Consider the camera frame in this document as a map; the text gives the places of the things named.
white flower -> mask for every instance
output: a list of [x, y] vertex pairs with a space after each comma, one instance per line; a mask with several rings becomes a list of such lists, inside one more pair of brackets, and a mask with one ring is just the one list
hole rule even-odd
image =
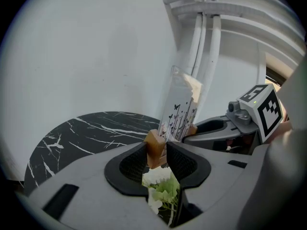
[[143, 175], [142, 184], [148, 187], [150, 184], [158, 184], [171, 178], [171, 168], [162, 168], [161, 166], [155, 169], [149, 169], [149, 172]]
[[155, 192], [154, 188], [148, 188], [148, 205], [154, 211], [156, 215], [159, 213], [159, 208], [162, 206], [162, 201], [153, 199], [153, 193]]

white wall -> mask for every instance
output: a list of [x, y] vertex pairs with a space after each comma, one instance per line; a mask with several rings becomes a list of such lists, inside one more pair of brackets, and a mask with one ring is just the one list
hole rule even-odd
[[15, 180], [38, 142], [70, 118], [157, 118], [176, 53], [162, 0], [31, 0], [2, 47], [1, 157]]
[[[175, 64], [183, 69], [188, 62], [193, 30], [193, 26], [184, 27], [182, 30]], [[207, 30], [200, 75], [203, 75], [207, 65], [211, 35], [212, 31]], [[213, 81], [203, 109], [199, 110], [201, 113], [196, 122], [209, 117], [225, 115], [228, 103], [236, 100], [239, 95], [257, 83], [258, 70], [258, 43], [240, 35], [222, 32], [220, 54]]]

gray device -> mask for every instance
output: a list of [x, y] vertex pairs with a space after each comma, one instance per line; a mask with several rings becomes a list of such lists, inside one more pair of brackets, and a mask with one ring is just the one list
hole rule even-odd
[[237, 101], [229, 102], [226, 114], [197, 123], [195, 135], [182, 142], [193, 146], [225, 151], [227, 140], [253, 135], [247, 154], [265, 142], [282, 121], [280, 102], [272, 84], [256, 85]]
[[[306, 137], [288, 132], [251, 156], [168, 142], [167, 163], [181, 186], [175, 228], [263, 226], [306, 176]], [[167, 229], [146, 202], [146, 161], [145, 142], [76, 160], [31, 193], [31, 210], [43, 223], [58, 220], [57, 229]]]

black marble surface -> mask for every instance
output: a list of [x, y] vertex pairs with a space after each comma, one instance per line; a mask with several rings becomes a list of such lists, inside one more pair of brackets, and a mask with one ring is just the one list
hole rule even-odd
[[33, 151], [24, 177], [28, 196], [73, 161], [141, 142], [159, 120], [125, 112], [101, 112], [71, 119], [49, 132]]

green leaf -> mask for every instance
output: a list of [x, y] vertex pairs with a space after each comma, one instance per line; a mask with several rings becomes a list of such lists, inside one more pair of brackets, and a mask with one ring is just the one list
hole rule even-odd
[[177, 181], [176, 177], [174, 176], [173, 173], [171, 173], [170, 179], [166, 181], [162, 181], [158, 186], [157, 186], [157, 192], [163, 193], [166, 191], [168, 194], [170, 194], [172, 197], [176, 197], [177, 195], [177, 189], [180, 188], [180, 184]]
[[153, 192], [153, 199], [171, 203], [173, 201], [173, 196], [169, 194], [166, 190], [164, 190], [162, 193], [156, 191]]

